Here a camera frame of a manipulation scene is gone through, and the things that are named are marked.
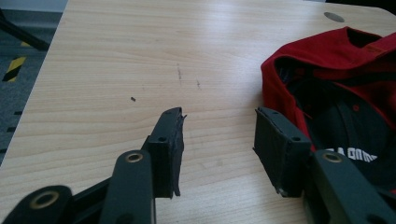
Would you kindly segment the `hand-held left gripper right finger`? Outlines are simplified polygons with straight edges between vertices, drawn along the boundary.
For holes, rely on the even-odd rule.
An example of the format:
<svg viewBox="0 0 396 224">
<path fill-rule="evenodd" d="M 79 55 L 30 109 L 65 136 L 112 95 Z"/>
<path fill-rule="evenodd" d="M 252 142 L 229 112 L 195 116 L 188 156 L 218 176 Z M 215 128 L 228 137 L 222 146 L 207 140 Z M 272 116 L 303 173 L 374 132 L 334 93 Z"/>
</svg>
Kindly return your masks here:
<svg viewBox="0 0 396 224">
<path fill-rule="evenodd" d="M 278 111 L 261 106 L 256 115 L 254 152 L 278 194 L 300 197 L 310 140 Z"/>
</svg>

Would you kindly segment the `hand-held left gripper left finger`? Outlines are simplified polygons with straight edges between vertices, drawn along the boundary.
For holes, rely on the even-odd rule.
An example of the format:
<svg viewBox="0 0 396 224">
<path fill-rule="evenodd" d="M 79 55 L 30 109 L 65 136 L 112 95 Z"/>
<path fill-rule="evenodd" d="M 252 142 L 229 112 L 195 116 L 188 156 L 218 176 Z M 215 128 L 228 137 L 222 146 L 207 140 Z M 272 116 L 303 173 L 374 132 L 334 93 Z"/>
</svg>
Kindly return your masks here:
<svg viewBox="0 0 396 224">
<path fill-rule="evenodd" d="M 162 112 L 142 146 L 151 157 L 155 198 L 172 198 L 174 195 L 180 195 L 184 119 L 181 107 Z"/>
</svg>

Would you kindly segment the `red and black baseball cap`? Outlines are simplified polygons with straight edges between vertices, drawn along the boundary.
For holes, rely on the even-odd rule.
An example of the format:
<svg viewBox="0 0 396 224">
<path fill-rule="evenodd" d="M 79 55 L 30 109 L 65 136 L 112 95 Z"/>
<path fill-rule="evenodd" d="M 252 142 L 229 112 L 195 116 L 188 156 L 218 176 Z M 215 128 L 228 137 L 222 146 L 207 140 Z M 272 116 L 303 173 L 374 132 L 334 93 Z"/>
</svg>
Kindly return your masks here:
<svg viewBox="0 0 396 224">
<path fill-rule="evenodd" d="M 344 27 L 291 42 L 262 64 L 262 97 L 312 150 L 346 156 L 396 196 L 396 32 Z"/>
</svg>

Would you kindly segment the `grey round table grommet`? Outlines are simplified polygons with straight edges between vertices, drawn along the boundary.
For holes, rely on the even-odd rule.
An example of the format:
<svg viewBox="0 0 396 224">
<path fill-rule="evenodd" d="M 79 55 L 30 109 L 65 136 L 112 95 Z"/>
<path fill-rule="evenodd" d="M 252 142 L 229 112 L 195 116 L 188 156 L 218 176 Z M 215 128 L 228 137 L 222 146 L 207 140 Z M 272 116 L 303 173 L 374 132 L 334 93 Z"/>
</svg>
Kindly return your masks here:
<svg viewBox="0 0 396 224">
<path fill-rule="evenodd" d="M 332 12 L 324 12 L 323 15 L 331 21 L 336 21 L 336 22 L 344 22 L 345 21 L 345 19 L 343 17 L 341 17 L 335 13 L 332 13 Z"/>
</svg>

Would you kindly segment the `yellow and black floor tape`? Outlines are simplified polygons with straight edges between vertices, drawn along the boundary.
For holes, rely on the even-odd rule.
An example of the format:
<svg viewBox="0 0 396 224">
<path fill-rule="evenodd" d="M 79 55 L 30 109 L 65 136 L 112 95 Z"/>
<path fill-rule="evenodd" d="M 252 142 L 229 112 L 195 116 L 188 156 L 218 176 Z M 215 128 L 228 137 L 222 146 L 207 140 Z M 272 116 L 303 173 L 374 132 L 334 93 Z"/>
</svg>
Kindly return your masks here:
<svg viewBox="0 0 396 224">
<path fill-rule="evenodd" d="M 22 65 L 24 64 L 26 58 L 25 57 L 16 57 L 11 60 L 9 67 L 2 79 L 3 82 L 14 82 L 18 76 L 18 73 L 21 70 Z"/>
</svg>

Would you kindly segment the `black metal stand leg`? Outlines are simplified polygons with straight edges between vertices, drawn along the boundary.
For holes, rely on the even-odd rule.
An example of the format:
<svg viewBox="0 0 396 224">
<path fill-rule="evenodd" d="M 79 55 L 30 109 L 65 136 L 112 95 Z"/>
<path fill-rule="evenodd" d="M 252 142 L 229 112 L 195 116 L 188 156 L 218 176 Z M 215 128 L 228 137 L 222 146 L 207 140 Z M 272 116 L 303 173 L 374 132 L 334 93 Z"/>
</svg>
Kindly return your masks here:
<svg viewBox="0 0 396 224">
<path fill-rule="evenodd" d="M 6 32 L 9 35 L 14 36 L 15 38 L 18 38 L 20 41 L 23 41 L 24 43 L 28 44 L 29 46 L 37 50 L 45 51 L 50 48 L 50 44 L 47 43 L 46 41 L 39 39 L 34 35 L 29 34 L 28 32 L 22 30 L 22 28 L 18 27 L 17 25 L 9 21 L 5 17 L 1 8 L 0 8 L 0 30 Z"/>
</svg>

